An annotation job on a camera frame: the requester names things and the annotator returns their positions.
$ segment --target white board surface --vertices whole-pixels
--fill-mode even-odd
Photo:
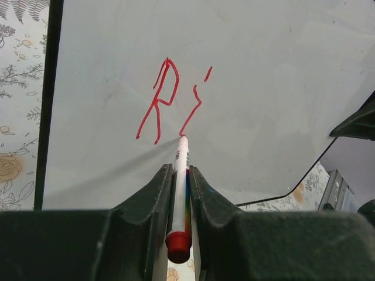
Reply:
[[[195,85],[190,164],[233,203],[283,196],[373,92],[374,45],[373,1],[65,1],[44,208],[113,207],[173,163]]]

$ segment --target white marker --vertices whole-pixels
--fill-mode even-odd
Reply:
[[[192,236],[190,230],[190,190],[189,190],[189,148],[188,139],[180,138],[173,169],[171,205],[166,229],[168,259],[174,263],[184,263],[190,257]]]

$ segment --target red handwriting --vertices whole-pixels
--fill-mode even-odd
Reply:
[[[161,92],[161,90],[163,88],[165,77],[166,77],[166,75],[167,75],[168,70],[169,70],[170,67],[172,68],[173,72],[175,73],[176,81],[175,81],[175,86],[173,88],[173,92],[172,92],[171,98],[170,98],[169,102],[167,102],[167,101],[165,101],[165,100],[163,100],[161,98],[158,98],[158,97],[159,97],[159,94],[160,94],[160,92]],[[209,79],[211,71],[212,71],[212,66],[208,70],[206,78],[204,79],[204,82],[206,82]],[[142,120],[142,122],[141,122],[141,124],[140,124],[140,126],[138,128],[137,135],[135,137],[136,139],[139,139],[139,137],[141,136],[141,131],[142,131],[143,125],[145,124],[145,122],[147,120],[147,117],[150,115],[152,109],[155,107],[155,111],[156,111],[156,125],[158,127],[158,136],[156,137],[155,144],[157,144],[159,142],[160,137],[161,137],[160,109],[159,109],[159,104],[158,103],[161,102],[162,104],[166,105],[167,107],[170,106],[170,105],[172,105],[173,100],[175,99],[175,95],[176,95],[176,92],[177,92],[178,84],[180,82],[180,77],[179,77],[177,68],[176,68],[175,64],[173,63],[173,61],[171,59],[169,59],[169,58],[166,58],[164,60],[162,66],[160,68],[159,75],[158,75],[158,78],[156,79],[156,82],[155,82],[155,85],[154,85],[153,89],[155,89],[156,85],[158,85],[160,76],[161,76],[161,80],[160,80],[159,87],[158,87],[158,89],[156,91],[154,99],[151,102],[150,107],[148,108],[145,116],[143,117],[143,120]],[[185,129],[186,125],[189,123],[190,119],[193,117],[195,111],[202,104],[202,100],[199,98],[199,95],[198,95],[198,92],[197,92],[197,85],[194,85],[193,92],[194,92],[194,96],[195,96],[196,100],[198,101],[198,104],[193,108],[193,110],[191,111],[189,117],[186,119],[185,123],[183,124],[183,126],[181,128],[181,131],[179,132],[180,136],[184,135],[183,134],[183,130]]]

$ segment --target marker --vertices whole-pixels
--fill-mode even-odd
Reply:
[[[184,263],[190,258],[192,235],[190,229],[189,190],[189,148],[188,139],[180,138],[173,169],[171,205],[165,243],[168,259],[174,263]]]

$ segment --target red marker end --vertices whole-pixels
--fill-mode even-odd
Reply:
[[[190,258],[192,238],[187,233],[178,231],[168,235],[165,240],[168,259],[174,263],[184,263]]]

